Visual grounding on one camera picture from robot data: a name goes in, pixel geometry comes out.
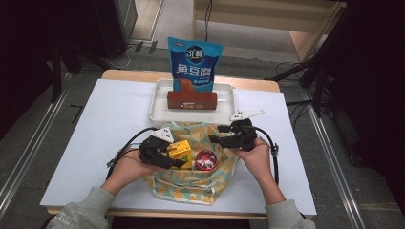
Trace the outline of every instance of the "yellow box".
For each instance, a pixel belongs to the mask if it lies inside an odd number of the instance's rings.
[[[185,164],[180,168],[181,170],[191,170],[193,159],[191,158],[191,147],[187,140],[170,144],[169,147],[167,147],[167,152],[169,157],[185,161]]]

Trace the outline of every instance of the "black cable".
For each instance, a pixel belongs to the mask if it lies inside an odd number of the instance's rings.
[[[295,126],[297,125],[298,119],[299,119],[300,117],[304,116],[304,115],[310,110],[310,108],[312,108],[312,107],[313,107],[313,105],[309,105],[308,107],[305,106],[305,107],[303,107],[303,108],[300,110],[300,112],[298,113],[298,115],[295,117],[294,122],[292,123],[292,131],[295,132]]]
[[[137,150],[139,150],[139,148],[132,148],[132,149],[129,150],[129,151],[125,151],[125,152],[122,154],[121,158],[123,158],[126,154],[128,154],[128,153],[130,153],[130,152],[133,152],[133,151],[137,151]]]
[[[313,53],[311,53],[311,54],[307,57],[307,59],[310,59],[310,58],[315,57],[315,55],[318,53],[319,49],[320,49],[320,48],[314,49],[314,50],[313,50]]]
[[[273,166],[274,166],[274,180],[276,181],[276,184],[279,184],[279,173],[278,173],[278,160],[277,160],[277,154],[278,154],[278,146],[277,144],[274,144],[273,141],[271,140],[271,137],[262,129],[258,127],[253,127],[254,130],[261,132],[264,134],[268,140],[268,143],[270,144],[270,151],[271,155],[273,156]]]
[[[313,62],[313,58],[307,60],[306,62],[301,63],[300,66],[293,67],[283,73],[277,74],[276,76],[264,78],[264,80],[272,80],[272,81],[278,82],[282,79],[285,79],[286,77],[291,76],[294,73],[298,73],[298,72],[302,71],[303,69],[310,67],[312,65],[312,62]]]
[[[278,71],[278,69],[280,68],[280,66],[282,66],[282,65],[284,65],[284,64],[292,64],[292,65],[291,65],[291,69],[292,69],[292,68],[294,68],[296,65],[298,65],[299,67],[301,67],[301,64],[302,64],[302,63],[300,63],[300,62],[281,62],[281,63],[279,63],[279,64],[276,66],[276,68],[275,68],[275,71],[276,71],[277,74],[280,74],[279,71]],[[292,75],[294,75],[295,77],[297,77],[297,79],[289,79],[288,77],[286,77],[286,78],[284,78],[284,79],[285,79],[285,80],[289,80],[289,81],[298,81],[298,80],[301,79],[301,76],[299,76],[297,73],[292,74]]]
[[[208,23],[212,12],[212,0],[209,1],[205,12],[205,41],[208,41]]]
[[[303,104],[303,103],[311,103],[311,102],[313,102],[312,99],[306,99],[306,100],[301,100],[301,101],[292,101],[292,102],[286,102],[286,106],[298,105],[298,104]]]
[[[113,173],[114,168],[116,167],[118,161],[128,152],[125,152],[125,150],[128,148],[128,146],[131,144],[131,142],[133,142],[137,137],[139,137],[140,135],[142,135],[143,133],[147,132],[147,131],[157,131],[158,128],[155,127],[149,127],[146,129],[143,129],[142,131],[138,132],[136,135],[134,135],[125,145],[124,147],[121,148],[121,150],[116,154],[116,157],[114,159],[112,159],[107,165],[110,167],[110,169],[108,170],[108,174],[106,179],[108,179],[108,177],[110,177],[110,175]]]
[[[293,110],[292,110],[292,113],[289,115],[289,118],[291,118],[292,117],[292,115],[294,115],[294,113],[295,113],[295,111],[297,110],[297,108],[299,108],[299,107],[301,107],[301,106],[303,106],[304,105],[304,107],[306,106],[306,105],[308,105],[309,103],[301,103],[301,104],[298,104]]]
[[[131,57],[129,56],[128,51],[130,51],[130,50],[132,50],[133,48],[136,48],[136,47],[137,46],[131,46],[131,47],[128,46],[128,49],[126,49],[126,51],[125,51],[125,55],[127,57],[127,63],[125,65],[123,65],[123,66],[117,66],[116,64],[114,64],[113,62],[111,62],[108,59],[105,59],[105,62],[107,62],[108,64],[110,64],[111,66],[113,66],[114,68],[116,68],[118,70],[124,69],[124,68],[128,67],[129,64],[131,63]]]

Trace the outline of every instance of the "brown block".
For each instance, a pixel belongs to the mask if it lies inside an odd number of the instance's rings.
[[[206,92],[168,92],[169,109],[215,110],[217,94]]]

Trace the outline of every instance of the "blue snack bag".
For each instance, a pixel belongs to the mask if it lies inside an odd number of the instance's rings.
[[[212,92],[215,67],[224,46],[168,38],[173,91]]]

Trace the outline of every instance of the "person's left hand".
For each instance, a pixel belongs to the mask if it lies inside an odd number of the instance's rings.
[[[140,177],[152,172],[162,170],[159,167],[142,163],[139,150],[130,149],[117,163],[110,177],[101,185],[101,188],[116,195],[122,188]]]

